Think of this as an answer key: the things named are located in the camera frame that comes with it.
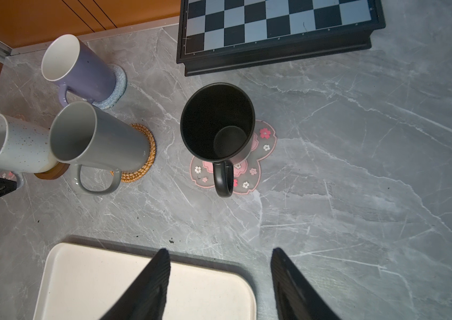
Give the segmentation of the grey mug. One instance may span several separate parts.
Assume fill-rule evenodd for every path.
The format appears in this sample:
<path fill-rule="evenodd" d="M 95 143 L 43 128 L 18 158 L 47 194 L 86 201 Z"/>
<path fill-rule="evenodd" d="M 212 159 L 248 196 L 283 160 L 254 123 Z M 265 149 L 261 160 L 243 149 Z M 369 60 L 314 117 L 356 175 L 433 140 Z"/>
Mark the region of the grey mug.
<path fill-rule="evenodd" d="M 113 193 L 122 173 L 137 171 L 149 149 L 142 133 L 86 101 L 73 102 L 58 113 L 49 139 L 55 158 L 70 165 L 72 189 L 93 196 Z M 113 172 L 111 185 L 103 191 L 88 190 L 81 180 L 83 167 Z"/>

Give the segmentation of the brown wooden round coaster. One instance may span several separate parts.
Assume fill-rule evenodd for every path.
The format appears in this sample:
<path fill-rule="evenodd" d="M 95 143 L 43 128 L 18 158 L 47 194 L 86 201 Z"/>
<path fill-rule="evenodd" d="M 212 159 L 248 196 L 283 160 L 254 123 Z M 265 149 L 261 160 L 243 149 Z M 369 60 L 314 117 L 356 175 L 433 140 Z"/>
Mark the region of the brown wooden round coaster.
<path fill-rule="evenodd" d="M 35 176 L 38 179 L 42 180 L 55 180 L 61 177 L 68 170 L 69 167 L 70 165 L 67 163 L 58 162 L 57 165 L 52 169 L 43 173 L 35 173 Z"/>

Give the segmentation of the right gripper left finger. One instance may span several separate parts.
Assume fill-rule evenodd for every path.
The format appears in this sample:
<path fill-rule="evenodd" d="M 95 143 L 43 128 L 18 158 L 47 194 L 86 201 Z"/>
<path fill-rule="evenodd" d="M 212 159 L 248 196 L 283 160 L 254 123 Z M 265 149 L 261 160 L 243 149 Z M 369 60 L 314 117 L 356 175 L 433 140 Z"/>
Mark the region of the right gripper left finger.
<path fill-rule="evenodd" d="M 102 319 L 162 319 L 170 272 L 170 254 L 160 249 Z"/>

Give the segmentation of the rattan woven round coaster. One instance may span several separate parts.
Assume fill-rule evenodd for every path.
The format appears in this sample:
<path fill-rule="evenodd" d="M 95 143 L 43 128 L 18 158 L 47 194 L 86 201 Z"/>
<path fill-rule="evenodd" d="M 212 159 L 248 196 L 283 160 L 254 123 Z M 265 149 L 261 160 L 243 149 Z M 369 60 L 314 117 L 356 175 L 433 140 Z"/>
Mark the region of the rattan woven round coaster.
<path fill-rule="evenodd" d="M 121 178 L 122 183 L 133 183 L 135 181 L 140 180 L 143 176 L 145 176 L 147 172 L 151 169 L 151 167 L 154 165 L 157 153 L 156 141 L 151 130 L 140 123 L 132 123 L 131 126 L 144 135 L 144 137 L 147 139 L 149 149 L 146 155 L 146 160 L 137 171 L 128 171 L 122 173 Z"/>

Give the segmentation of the pink flower coaster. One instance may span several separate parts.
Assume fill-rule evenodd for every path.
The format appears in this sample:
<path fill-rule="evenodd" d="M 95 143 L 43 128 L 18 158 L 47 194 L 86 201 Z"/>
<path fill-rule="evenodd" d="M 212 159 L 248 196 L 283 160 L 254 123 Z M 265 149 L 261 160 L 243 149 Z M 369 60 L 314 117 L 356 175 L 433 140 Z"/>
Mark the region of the pink flower coaster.
<path fill-rule="evenodd" d="M 16 180 L 15 175 L 10 171 L 3 171 L 0 173 L 0 178 L 8 180 Z"/>
<path fill-rule="evenodd" d="M 249 156 L 233 167 L 233 193 L 248 195 L 261 180 L 261 161 L 269 157 L 277 144 L 275 129 L 265 121 L 256 120 Z M 189 167 L 191 180 L 200 188 L 214 189 L 213 165 L 192 157 Z"/>

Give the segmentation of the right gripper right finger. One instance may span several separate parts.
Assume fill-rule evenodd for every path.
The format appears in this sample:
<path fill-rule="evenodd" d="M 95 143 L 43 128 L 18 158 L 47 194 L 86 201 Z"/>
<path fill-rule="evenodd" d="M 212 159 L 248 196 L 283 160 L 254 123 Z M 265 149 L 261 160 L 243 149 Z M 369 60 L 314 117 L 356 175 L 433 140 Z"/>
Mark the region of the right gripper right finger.
<path fill-rule="evenodd" d="M 339 320 L 336 313 L 279 247 L 272 253 L 271 274 L 279 319 Z"/>

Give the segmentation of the white speckled mug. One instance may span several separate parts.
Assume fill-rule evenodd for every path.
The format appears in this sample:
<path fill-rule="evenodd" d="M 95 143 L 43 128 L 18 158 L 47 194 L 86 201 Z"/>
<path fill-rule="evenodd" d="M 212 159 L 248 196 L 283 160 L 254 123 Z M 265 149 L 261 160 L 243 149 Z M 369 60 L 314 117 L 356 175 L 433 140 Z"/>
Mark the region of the white speckled mug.
<path fill-rule="evenodd" d="M 50 131 L 0 113 L 0 173 L 11 172 L 23 186 L 24 173 L 45 173 L 58 161 L 50 149 Z"/>

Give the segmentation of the grey woven round coaster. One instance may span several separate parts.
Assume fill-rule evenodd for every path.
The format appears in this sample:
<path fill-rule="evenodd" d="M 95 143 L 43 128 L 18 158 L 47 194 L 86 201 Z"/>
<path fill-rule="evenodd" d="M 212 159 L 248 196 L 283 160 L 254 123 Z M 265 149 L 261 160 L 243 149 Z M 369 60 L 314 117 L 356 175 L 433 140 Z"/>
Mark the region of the grey woven round coaster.
<path fill-rule="evenodd" d="M 108 67 L 114 72 L 116 84 L 112 94 L 104 101 L 93 102 L 92 105 L 101 109 L 111 109 L 122 97 L 127 88 L 127 75 L 122 67 L 116 64 L 109 64 Z"/>

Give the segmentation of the black mug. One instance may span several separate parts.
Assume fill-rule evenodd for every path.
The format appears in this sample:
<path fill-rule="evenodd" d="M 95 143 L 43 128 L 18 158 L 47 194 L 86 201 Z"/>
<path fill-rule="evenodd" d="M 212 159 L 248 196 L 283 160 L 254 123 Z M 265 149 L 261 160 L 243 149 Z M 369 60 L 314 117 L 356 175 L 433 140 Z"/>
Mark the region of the black mug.
<path fill-rule="evenodd" d="M 255 120 L 255 108 L 247 93 L 230 83 L 202 87 L 183 108 L 182 140 L 195 157 L 212 163 L 220 197 L 233 194 L 234 166 L 251 153 Z"/>

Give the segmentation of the white mug purple handle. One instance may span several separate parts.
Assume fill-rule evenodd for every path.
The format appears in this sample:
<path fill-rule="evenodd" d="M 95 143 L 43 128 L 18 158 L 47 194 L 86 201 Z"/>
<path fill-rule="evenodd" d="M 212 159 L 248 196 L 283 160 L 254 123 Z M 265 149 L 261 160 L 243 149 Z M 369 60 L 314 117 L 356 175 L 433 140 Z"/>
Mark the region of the white mug purple handle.
<path fill-rule="evenodd" d="M 42 59 L 42 75 L 59 87 L 58 97 L 63 107 L 69 105 L 69 91 L 90 103 L 101 103 L 116 87 L 113 69 L 72 34 L 58 37 L 47 48 Z"/>

